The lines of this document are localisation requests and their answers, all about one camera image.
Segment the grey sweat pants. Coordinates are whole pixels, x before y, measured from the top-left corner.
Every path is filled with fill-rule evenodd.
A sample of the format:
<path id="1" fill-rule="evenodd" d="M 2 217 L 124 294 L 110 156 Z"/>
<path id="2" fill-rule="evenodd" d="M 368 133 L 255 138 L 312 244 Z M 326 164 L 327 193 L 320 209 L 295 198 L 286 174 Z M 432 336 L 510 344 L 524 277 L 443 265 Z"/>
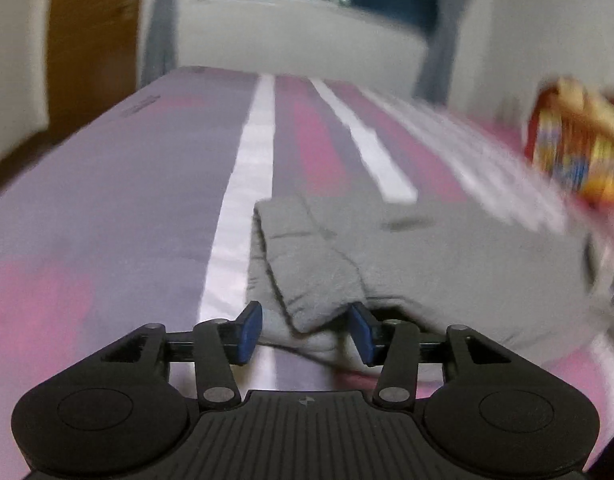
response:
<path id="1" fill-rule="evenodd" d="M 360 360 L 345 333 L 354 302 L 442 334 L 461 324 L 537 364 L 604 333 L 581 236 L 503 222 L 472 202 L 390 204 L 289 196 L 254 209 L 247 296 L 261 341 L 340 367 Z"/>

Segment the purple pink striped bedsheet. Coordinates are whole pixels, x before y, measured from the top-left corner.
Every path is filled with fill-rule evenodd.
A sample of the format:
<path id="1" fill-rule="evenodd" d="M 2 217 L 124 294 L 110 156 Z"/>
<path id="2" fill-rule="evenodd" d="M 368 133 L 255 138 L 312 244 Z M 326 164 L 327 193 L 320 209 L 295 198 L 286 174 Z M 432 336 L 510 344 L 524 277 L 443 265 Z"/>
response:
<path id="1" fill-rule="evenodd" d="M 289 196 L 472 202 L 583 237 L 608 329 L 537 364 L 477 330 L 423 364 L 397 326 L 357 370 L 264 344 L 167 362 L 234 320 L 254 209 Z M 345 333 L 347 310 L 344 316 Z M 0 195 L 0 479 L 614 479 L 614 243 L 508 136 L 315 78 L 184 68 Z"/>

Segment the colourful red yellow quilt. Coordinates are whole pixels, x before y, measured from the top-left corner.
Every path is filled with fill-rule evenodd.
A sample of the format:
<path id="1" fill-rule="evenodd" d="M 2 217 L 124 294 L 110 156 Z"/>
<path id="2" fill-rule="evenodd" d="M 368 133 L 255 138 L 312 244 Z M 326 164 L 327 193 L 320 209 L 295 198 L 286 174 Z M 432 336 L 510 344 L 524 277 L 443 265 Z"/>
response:
<path id="1" fill-rule="evenodd" d="M 589 206 L 614 209 L 614 91 L 550 81 L 526 131 L 524 154 L 536 170 Z"/>

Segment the brown wooden door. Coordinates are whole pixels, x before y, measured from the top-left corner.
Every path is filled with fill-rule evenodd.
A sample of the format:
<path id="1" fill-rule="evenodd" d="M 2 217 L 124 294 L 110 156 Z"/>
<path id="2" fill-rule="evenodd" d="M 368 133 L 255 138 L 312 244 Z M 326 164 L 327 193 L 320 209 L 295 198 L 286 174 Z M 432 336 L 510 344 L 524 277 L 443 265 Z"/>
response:
<path id="1" fill-rule="evenodd" d="M 136 91 L 141 0 L 51 0 L 49 133 L 63 139 Z"/>

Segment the grey curtain left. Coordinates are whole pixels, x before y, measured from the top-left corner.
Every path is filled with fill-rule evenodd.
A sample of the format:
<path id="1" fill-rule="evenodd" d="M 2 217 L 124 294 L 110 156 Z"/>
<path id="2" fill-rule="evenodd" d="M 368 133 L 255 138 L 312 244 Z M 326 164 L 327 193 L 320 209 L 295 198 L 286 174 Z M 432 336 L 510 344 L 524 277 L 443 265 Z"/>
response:
<path id="1" fill-rule="evenodd" d="M 141 87 L 177 67 L 178 15 L 178 0 L 153 0 L 139 73 Z"/>

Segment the grey curtain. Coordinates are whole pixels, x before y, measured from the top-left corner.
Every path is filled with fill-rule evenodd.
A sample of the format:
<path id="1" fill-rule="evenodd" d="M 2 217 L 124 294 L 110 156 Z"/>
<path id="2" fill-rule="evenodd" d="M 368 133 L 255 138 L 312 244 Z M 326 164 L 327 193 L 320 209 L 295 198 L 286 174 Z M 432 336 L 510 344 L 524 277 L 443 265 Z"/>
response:
<path id="1" fill-rule="evenodd" d="M 141 87 L 177 67 L 178 15 L 178 0 L 153 0 L 139 73 Z"/>
<path id="2" fill-rule="evenodd" d="M 426 57 L 412 92 L 416 99 L 447 104 L 461 22 L 469 2 L 437 0 L 436 26 L 429 36 Z"/>

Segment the grey curtain right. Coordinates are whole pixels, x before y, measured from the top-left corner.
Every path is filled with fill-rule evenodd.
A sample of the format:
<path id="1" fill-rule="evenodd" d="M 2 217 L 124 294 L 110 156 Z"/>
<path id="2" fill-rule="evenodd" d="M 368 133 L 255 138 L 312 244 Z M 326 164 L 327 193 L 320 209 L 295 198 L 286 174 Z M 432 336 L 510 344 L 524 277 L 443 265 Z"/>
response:
<path id="1" fill-rule="evenodd" d="M 461 22 L 469 2 L 437 0 L 436 26 L 429 36 L 426 57 L 412 92 L 416 99 L 447 104 Z"/>

